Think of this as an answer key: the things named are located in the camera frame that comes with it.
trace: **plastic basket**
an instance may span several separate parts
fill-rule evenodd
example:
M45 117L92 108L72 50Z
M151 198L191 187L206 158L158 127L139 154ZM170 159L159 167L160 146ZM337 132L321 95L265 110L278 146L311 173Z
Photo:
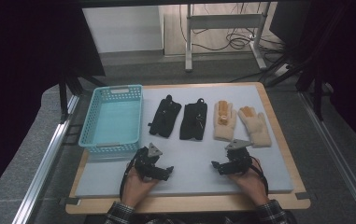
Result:
M142 89L141 85L96 88L78 144L97 155L138 150Z

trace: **beige glove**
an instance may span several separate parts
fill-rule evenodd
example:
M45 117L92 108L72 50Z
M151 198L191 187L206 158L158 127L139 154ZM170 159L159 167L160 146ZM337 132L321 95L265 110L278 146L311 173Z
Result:
M232 141L236 123L236 111L233 104L226 101L218 101L214 111L215 139Z
M253 107L241 107L238 116L245 123L253 147L271 147L271 138L263 113L256 114Z

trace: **wrist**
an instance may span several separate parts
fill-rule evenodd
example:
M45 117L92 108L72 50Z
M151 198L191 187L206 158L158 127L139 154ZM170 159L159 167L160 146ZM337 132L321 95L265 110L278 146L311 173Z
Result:
M137 203L135 202L131 202L129 200L124 200L124 199L121 200L121 203L132 208L135 208L137 205Z
M270 199L265 195L251 195L250 198L256 207L270 203Z

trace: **metal bar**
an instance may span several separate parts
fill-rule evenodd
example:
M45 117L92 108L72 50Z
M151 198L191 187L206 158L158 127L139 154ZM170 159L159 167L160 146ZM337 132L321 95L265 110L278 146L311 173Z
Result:
M262 37L263 34L263 29L265 26L265 21L267 20L268 16L268 10L270 9L271 2L267 2L265 5L265 9L262 12L262 17L260 18L259 26L257 28L256 36L254 38L254 43L253 45L256 46L256 48L259 46L260 38Z
M69 76L66 74L66 76L64 76L64 81L66 82L67 87L73 93L73 95L82 94L83 89L76 76Z
M264 59L262 54L260 53L259 46L254 45L253 41L249 42L250 48L253 52L254 59L257 62L257 65L259 65L260 70L265 70L267 68L267 65L265 65Z
M315 77L314 77L314 101L313 109L315 114L318 116L318 119L323 120L322 113L320 112L320 106L322 104L322 73L320 64L315 64Z
M61 102L61 120L59 121L60 124L63 124L68 116L67 112L67 94L66 94L66 81L64 75L61 75L59 79L59 99Z
M76 105L78 104L79 97L72 96L68 105L69 114L73 113L76 109ZM28 191L26 192L25 197L22 200L21 206L12 221L13 224L23 224L26 223L32 214L32 211L35 207L35 203L40 193L44 182L46 181L49 170L53 164L56 154L63 142L64 135L67 131L67 127L71 121L71 116L68 117L65 123L59 124L56 128L56 131L50 141L50 144L47 148L47 151L41 161L36 174L32 180L31 185L29 186Z
M186 41L186 72L192 71L192 13L191 5L187 5L187 41Z
M260 14L191 16L191 27L195 29L257 28Z
M260 42L260 38L262 37L262 33L263 33L265 21L267 20L267 16L268 16L267 13L268 13L268 9L270 8L270 5L271 5L270 2L267 2L267 4L265 5L265 9L262 12L262 15L260 17L259 26L257 27L256 36L254 36L253 41L249 42L250 48L253 52L253 55L254 55L254 58L256 59L257 64L259 65L260 70L265 70L267 68L267 66L265 65L263 56L259 50L259 42Z
M324 122L320 121L317 115L312 110L312 104L308 96L302 92L299 92L299 97L305 105L306 112L311 117L312 122L315 125L315 128L320 134L323 142L325 143L332 159L335 162L335 166L337 167L340 174L343 176L344 181L346 182L353 198L356 201L356 177L355 174L349 168L347 161L344 159L338 145L335 143L332 135L329 133L327 127Z

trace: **glove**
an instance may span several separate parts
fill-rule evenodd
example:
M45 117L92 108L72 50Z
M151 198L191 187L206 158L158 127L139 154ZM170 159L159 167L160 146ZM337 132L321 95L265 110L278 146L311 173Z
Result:
M202 140L206 125L207 105L204 99L198 99L196 104L184 106L183 121L180 126L180 139L188 140L195 138Z
M181 105L172 101L172 96L167 95L165 99L160 102L157 112L154 115L152 123L149 123L150 133L159 134L162 137L169 137L174 129L175 120Z
M263 113L256 114L253 107L245 106L239 109L238 116L247 127L253 147L271 147L271 138Z
M226 101L218 101L214 111L215 139L232 141L236 122L236 111L233 104Z

